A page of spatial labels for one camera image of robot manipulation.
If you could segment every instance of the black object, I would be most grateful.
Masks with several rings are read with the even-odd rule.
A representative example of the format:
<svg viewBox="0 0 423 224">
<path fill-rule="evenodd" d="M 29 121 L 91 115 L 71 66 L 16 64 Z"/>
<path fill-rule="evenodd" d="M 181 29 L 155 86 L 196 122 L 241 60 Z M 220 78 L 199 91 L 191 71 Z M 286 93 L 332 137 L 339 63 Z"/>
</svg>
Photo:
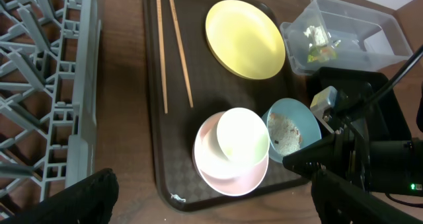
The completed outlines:
<svg viewBox="0 0 423 224">
<path fill-rule="evenodd" d="M 106 224 L 112 217 L 118 194 L 116 175 L 106 168 L 1 224 Z"/>
<path fill-rule="evenodd" d="M 192 146 L 198 129 L 207 118 L 234 107 L 264 114 L 273 103 L 288 96 L 282 72 L 266 80 L 242 79 L 214 58 L 206 40 L 205 21 L 209 9 L 219 1 L 222 0 L 174 0 L 194 102 L 194 107 L 190 108 L 169 0 L 161 0 L 169 107 L 169 113 L 165 114 L 156 0 L 143 0 L 155 181 L 162 200 L 177 211 L 198 211 L 308 182 L 270 160 L 266 176 L 255 191 L 241 197 L 229 197 L 212 190 L 196 173 Z M 275 16 L 263 3 L 242 1 L 258 7 L 276 23 Z"/>
<path fill-rule="evenodd" d="M 388 124 L 383 123 L 386 120 L 377 120 L 384 117 L 372 114 L 380 115 L 383 105 L 379 100 L 388 93 L 393 95 L 392 88 L 422 56 L 423 46 L 374 94 L 350 98 L 335 87 L 338 90 L 335 107 L 327 112 L 328 124 L 337 132 L 284 157 L 286 168 L 313 179 L 313 201 L 322 223 L 423 223 L 366 194 L 384 192 L 394 202 L 423 206 L 396 200 L 388 194 L 423 196 L 423 142 L 375 141 L 369 136 L 372 127 L 367 124 L 368 119 L 374 122 L 376 118 L 379 124 L 374 124 L 387 130 Z"/>
<path fill-rule="evenodd" d="M 420 106 L 417 111 L 416 119 L 418 129 L 423 132 L 423 83 L 422 83 L 422 98 L 420 99 Z"/>
<path fill-rule="evenodd" d="M 333 86 L 348 96 L 349 101 L 368 98 L 384 85 L 388 78 L 382 73 L 354 71 L 322 67 L 307 78 L 307 94 L 313 100 L 315 94 Z M 411 133 L 393 91 L 387 92 L 377 104 L 367 109 L 365 120 L 372 141 L 404 141 L 411 139 Z"/>
<path fill-rule="evenodd" d="M 311 196 L 322 224 L 423 223 L 363 192 L 329 170 L 318 170 L 312 179 Z"/>
</svg>

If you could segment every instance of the stacked dishes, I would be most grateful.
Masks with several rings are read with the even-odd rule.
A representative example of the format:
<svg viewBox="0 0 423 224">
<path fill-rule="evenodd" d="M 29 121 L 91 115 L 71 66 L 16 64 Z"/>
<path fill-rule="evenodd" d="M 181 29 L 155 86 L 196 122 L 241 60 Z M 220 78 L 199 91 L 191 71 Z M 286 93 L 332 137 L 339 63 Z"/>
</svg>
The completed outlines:
<svg viewBox="0 0 423 224">
<path fill-rule="evenodd" d="M 192 158 L 200 176 L 228 196 L 253 191 L 268 168 L 270 138 L 266 124 L 246 108 L 208 118 L 197 133 Z"/>
</svg>

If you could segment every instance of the yellow plate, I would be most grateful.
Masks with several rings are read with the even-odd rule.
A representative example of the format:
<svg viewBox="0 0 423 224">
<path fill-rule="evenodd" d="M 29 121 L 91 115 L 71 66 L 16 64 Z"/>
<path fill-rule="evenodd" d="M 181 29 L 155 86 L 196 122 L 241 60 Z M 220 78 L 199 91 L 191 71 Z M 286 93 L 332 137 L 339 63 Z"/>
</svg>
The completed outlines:
<svg viewBox="0 0 423 224">
<path fill-rule="evenodd" d="M 240 77 L 271 78 L 284 65 L 285 45 L 278 28 L 249 3 L 216 3 L 207 14 L 206 35 L 220 64 Z"/>
</svg>

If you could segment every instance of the white bowl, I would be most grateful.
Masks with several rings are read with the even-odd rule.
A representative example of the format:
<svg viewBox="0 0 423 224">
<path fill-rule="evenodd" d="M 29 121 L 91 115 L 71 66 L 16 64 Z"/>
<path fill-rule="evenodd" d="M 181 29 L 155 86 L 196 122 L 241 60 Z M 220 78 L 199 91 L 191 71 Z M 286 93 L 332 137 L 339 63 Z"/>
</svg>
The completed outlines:
<svg viewBox="0 0 423 224">
<path fill-rule="evenodd" d="M 217 142 L 217 123 L 224 113 L 214 114 L 203 123 L 200 128 L 201 140 L 196 144 L 196 157 L 199 168 L 207 175 L 220 179 L 237 177 L 248 171 L 248 167 L 232 163 L 223 154 Z"/>
<path fill-rule="evenodd" d="M 226 111 L 217 124 L 217 140 L 234 164 L 252 168 L 269 152 L 269 133 L 261 117 L 246 108 Z"/>
</svg>

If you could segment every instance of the food item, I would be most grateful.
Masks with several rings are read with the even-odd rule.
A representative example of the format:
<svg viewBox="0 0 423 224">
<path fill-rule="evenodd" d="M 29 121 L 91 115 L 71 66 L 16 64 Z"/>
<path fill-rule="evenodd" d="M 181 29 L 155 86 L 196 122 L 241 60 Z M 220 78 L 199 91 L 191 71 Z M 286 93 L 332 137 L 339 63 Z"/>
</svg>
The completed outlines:
<svg viewBox="0 0 423 224">
<path fill-rule="evenodd" d="M 271 113 L 268 121 L 270 139 L 278 154 L 289 155 L 299 150 L 301 134 L 295 124 L 283 115 Z"/>
<path fill-rule="evenodd" d="M 326 62 L 331 59 L 337 59 L 338 54 L 335 48 L 338 47 L 341 40 L 333 40 L 327 37 L 323 26 L 309 26 L 304 35 L 309 39 L 309 53 L 307 55 L 307 63 L 314 61 Z"/>
</svg>

